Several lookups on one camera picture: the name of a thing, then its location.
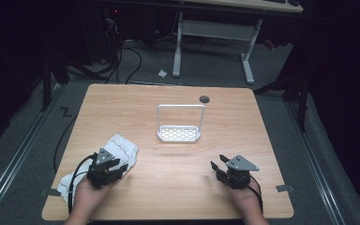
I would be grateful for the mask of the white-framed desk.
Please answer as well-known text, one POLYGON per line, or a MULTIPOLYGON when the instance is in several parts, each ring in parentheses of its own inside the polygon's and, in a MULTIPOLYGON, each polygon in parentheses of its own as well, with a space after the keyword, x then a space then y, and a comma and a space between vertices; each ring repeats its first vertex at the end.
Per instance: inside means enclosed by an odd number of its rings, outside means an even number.
MULTIPOLYGON (((293 0, 179 0, 181 7, 196 4, 209 7, 225 7, 231 9, 246 9, 251 12, 299 14, 303 8, 293 0)), ((240 54, 241 63, 248 84, 254 84, 249 57, 251 56, 256 39, 260 33, 263 17, 258 16, 252 20, 252 24, 235 24, 233 22, 214 22, 209 19, 185 19, 183 13, 177 16, 176 49, 174 53, 172 75, 177 78, 181 74, 182 61, 182 38, 194 36, 203 38, 221 38, 229 40, 241 40, 248 43, 247 50, 240 54)))

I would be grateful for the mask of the metal floor rail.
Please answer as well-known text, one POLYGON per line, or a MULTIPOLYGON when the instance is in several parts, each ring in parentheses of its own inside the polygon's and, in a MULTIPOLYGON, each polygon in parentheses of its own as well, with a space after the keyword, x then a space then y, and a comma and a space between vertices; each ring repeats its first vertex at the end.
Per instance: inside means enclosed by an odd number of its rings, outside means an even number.
POLYGON ((309 166, 310 172, 313 176, 313 179, 320 193, 326 212, 330 217, 332 225, 346 225, 344 217, 342 216, 342 213, 340 212, 340 209, 338 207, 338 203, 336 201, 334 193, 325 178, 318 159, 314 154, 314 151, 308 139, 308 135, 299 126, 295 107, 290 102, 285 102, 284 105, 287 109, 287 112, 292 118, 292 122, 302 142, 303 150, 307 159, 307 165, 309 166))
POLYGON ((10 187, 19 169, 23 165, 23 162, 25 161, 28 153, 30 152, 31 145, 33 144, 34 139, 38 135, 46 116, 52 108, 52 105, 62 95, 65 88, 66 86, 64 84, 59 83, 54 86, 52 90, 52 100, 47 105, 43 106, 38 112, 36 119, 32 123, 31 127, 27 130, 27 133, 24 135, 22 142, 16 149, 14 155, 11 157, 6 156, 5 154, 0 155, 0 159, 10 159, 10 162, 0 174, 0 202, 4 198, 8 188, 10 187))

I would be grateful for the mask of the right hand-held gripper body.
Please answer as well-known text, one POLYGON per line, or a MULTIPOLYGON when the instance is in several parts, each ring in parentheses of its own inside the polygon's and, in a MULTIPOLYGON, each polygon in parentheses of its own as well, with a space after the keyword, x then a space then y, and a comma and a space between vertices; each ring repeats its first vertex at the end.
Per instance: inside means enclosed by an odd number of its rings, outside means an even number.
POLYGON ((232 189, 243 189, 251 179, 251 172, 257 172, 260 168, 241 155, 230 158, 225 163, 227 171, 217 174, 217 180, 232 189))

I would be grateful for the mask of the person's left hand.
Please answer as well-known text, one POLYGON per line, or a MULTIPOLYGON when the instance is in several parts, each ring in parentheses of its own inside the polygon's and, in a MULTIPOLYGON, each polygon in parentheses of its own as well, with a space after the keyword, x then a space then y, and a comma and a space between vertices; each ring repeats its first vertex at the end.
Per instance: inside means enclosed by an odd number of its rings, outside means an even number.
POLYGON ((115 185, 116 182, 96 188, 89 179, 83 178, 76 187, 74 204, 70 214, 78 218, 90 218, 115 185))

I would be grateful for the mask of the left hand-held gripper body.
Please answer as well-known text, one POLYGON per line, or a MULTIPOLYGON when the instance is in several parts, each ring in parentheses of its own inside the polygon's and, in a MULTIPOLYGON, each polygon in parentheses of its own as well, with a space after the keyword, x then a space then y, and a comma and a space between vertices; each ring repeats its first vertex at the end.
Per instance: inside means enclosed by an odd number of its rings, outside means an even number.
POLYGON ((94 188, 102 188, 122 178, 122 175, 114 173, 113 167, 106 167, 107 162, 113 159, 116 157, 104 148, 100 148, 98 153, 94 155, 87 172, 87 178, 92 182, 94 188))

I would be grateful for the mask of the white wire rack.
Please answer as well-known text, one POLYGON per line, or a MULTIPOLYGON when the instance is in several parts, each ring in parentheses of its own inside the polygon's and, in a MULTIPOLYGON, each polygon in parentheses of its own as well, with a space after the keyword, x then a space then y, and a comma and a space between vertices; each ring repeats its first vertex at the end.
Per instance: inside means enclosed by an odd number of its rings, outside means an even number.
POLYGON ((160 104, 157 106, 157 136, 164 143, 195 143, 202 134, 205 106, 160 104))

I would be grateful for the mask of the black metal stand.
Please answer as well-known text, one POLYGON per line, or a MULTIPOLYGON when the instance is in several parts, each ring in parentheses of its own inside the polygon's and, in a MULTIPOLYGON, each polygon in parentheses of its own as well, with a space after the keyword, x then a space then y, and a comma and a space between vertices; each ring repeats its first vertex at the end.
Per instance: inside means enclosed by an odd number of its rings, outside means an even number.
POLYGON ((52 100, 52 78, 54 76, 56 81, 60 84, 67 84, 69 76, 67 73, 67 66, 63 57, 56 52, 47 52, 43 61, 43 94, 41 110, 46 112, 52 100))
POLYGON ((308 109, 308 85, 310 80, 310 72, 307 69, 303 69, 293 75, 286 78, 279 79, 278 81, 271 82, 261 88, 253 91, 255 95, 261 95, 267 91, 275 89, 283 89, 282 98, 284 101, 298 101, 297 110, 297 125, 305 132, 305 118, 306 111, 308 109))

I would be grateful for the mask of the person's right hand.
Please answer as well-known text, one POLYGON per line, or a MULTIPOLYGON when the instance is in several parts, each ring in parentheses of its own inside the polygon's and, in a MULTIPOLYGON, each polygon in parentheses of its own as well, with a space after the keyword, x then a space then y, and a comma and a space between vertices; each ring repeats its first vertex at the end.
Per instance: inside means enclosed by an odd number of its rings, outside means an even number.
POLYGON ((262 212, 259 201, 261 192, 255 181, 251 181, 244 189, 229 188, 229 192, 235 206, 244 217, 247 214, 262 212))

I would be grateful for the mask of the white towel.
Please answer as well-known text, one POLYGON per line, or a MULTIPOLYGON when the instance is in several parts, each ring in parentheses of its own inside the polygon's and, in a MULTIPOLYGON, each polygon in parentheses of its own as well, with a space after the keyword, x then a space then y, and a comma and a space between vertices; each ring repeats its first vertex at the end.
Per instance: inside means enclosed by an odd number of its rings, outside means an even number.
MULTIPOLYGON (((104 148, 114 157, 120 159, 120 163, 117 166, 113 167, 114 170, 119 169, 122 165, 127 164, 128 172, 137 162, 139 147, 133 142, 121 136, 120 134, 115 134, 114 136, 112 136, 101 148, 104 148)), ((93 155, 83 159, 74 172, 65 175, 60 180, 57 190, 61 193, 61 197, 66 203, 68 203, 68 194, 75 194, 76 186, 85 176, 87 176, 89 166, 92 164, 93 157, 97 153, 94 153, 93 155)))

